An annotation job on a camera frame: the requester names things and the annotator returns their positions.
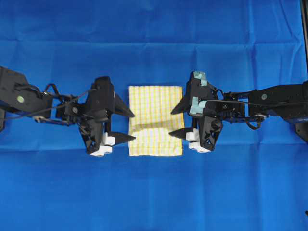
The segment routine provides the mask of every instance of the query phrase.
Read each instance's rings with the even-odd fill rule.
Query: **blue fabric surface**
[[[224,91],[307,80],[297,0],[0,0],[0,50],[40,89],[78,95],[109,75],[126,103],[129,85],[185,87],[192,70]],[[9,121],[0,230],[307,230],[308,146],[282,119],[225,123],[211,153],[183,145],[180,157],[128,157],[123,144],[93,158],[77,126]]]

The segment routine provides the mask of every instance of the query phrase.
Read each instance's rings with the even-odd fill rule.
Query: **checkered towel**
[[[135,114],[129,120],[129,155],[182,155],[182,140],[169,132],[184,127],[183,113],[171,115],[182,98],[182,87],[130,86],[129,104]]]

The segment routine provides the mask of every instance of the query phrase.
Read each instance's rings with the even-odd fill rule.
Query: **screw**
[[[25,99],[24,99],[21,95],[19,95],[19,96],[17,96],[17,101],[18,101],[19,103],[24,103],[24,102],[25,102]]]
[[[75,114],[78,113],[78,109],[77,109],[76,107],[73,107],[73,108],[72,108],[72,111],[73,111]]]
[[[268,97],[267,94],[263,94],[263,95],[261,96],[261,99],[266,100],[267,97]]]

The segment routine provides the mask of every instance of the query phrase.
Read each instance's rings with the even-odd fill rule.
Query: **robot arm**
[[[218,98],[221,92],[223,99]],[[245,105],[249,115],[245,115]],[[189,148],[198,152],[208,152],[215,148],[222,131],[222,121],[246,123],[256,130],[269,116],[280,116],[295,125],[296,133],[308,142],[308,82],[248,92],[223,93],[211,85],[203,72],[191,72],[186,85],[186,94],[171,112],[187,112],[192,117],[192,125],[170,133],[190,142]]]
[[[54,94],[47,92],[52,87]],[[85,103],[78,99],[88,94]],[[60,104],[52,106],[53,100]],[[56,109],[56,119],[51,119],[51,110]],[[19,114],[5,118],[5,112]],[[114,92],[109,77],[95,80],[90,90],[78,97],[60,95],[54,84],[49,84],[44,92],[28,84],[23,74],[0,67],[0,130],[4,121],[22,117],[32,117],[38,123],[57,125],[79,125],[87,153],[103,156],[112,152],[112,146],[135,139],[135,137],[111,131],[113,113],[134,117],[131,110]]]

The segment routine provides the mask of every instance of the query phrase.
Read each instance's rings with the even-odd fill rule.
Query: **wire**
[[[31,112],[31,113],[28,113],[28,114],[25,114],[25,115],[21,115],[21,116],[16,116],[16,117],[8,117],[8,118],[0,118],[0,120],[12,120],[12,119],[21,119],[21,118],[24,118],[24,117],[32,117],[32,116],[35,116],[36,114],[40,114],[40,113],[43,113],[43,112],[47,112],[47,111],[51,111],[52,109],[59,109],[59,108],[62,108],[62,107],[65,107],[67,106],[68,104],[80,99],[82,96],[86,95],[87,93],[91,92],[91,91],[94,91],[96,89],[90,89],[90,90],[87,90],[85,91],[84,93],[82,93],[81,95],[77,96],[77,97],[74,97],[72,98],[71,100],[67,101],[66,103],[64,104],[61,104],[59,106],[55,106],[55,107],[50,107],[50,108],[46,108],[46,109],[43,109],[43,110],[40,110],[40,111],[37,111],[37,112]]]
[[[298,105],[304,104],[308,102],[296,102],[296,103],[279,103],[279,104],[258,104],[258,103],[249,103],[245,101],[231,101],[231,100],[206,100],[209,102],[222,102],[222,103],[241,103],[241,104],[248,104],[252,106],[266,106],[266,107],[281,107],[281,106],[290,106],[290,105]]]
[[[64,101],[63,101],[63,99],[61,98],[61,95],[59,94],[59,91],[58,91],[58,89],[57,89],[57,87],[56,87],[56,85],[55,85],[54,83],[48,84],[48,85],[46,86],[44,92],[47,93],[47,90],[48,90],[49,87],[52,87],[53,92],[55,93],[55,95],[54,95],[53,97],[56,98],[56,99],[59,99],[59,100],[61,101],[61,103],[64,103]]]
[[[221,93],[221,95],[222,95],[222,97],[223,97],[223,91],[222,91],[221,89],[217,89],[217,90],[216,90],[216,92],[215,92],[215,94],[216,94],[217,98],[218,98],[218,95],[217,95],[217,93],[218,93],[218,92],[220,92],[220,93]]]
[[[37,86],[31,85],[31,84],[26,84],[26,85],[20,85],[16,86],[15,89],[20,90],[20,89],[34,89],[36,90],[37,96],[41,98],[41,92]]]

